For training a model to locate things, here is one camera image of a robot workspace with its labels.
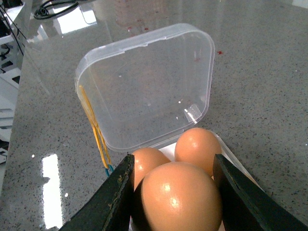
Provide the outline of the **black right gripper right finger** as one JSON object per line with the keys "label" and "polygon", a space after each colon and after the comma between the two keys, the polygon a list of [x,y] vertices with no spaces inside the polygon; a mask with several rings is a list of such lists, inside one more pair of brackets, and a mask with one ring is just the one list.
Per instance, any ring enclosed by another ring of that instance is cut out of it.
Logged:
{"label": "black right gripper right finger", "polygon": [[227,231],[306,231],[307,225],[278,205],[221,154],[215,155],[214,181],[223,203]]}

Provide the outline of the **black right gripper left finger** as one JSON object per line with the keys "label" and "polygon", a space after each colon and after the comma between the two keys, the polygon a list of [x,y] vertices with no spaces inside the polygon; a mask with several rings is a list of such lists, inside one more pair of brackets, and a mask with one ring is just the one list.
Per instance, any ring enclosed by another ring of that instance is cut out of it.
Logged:
{"label": "black right gripper left finger", "polygon": [[134,193],[134,156],[128,154],[62,231],[127,231]]}

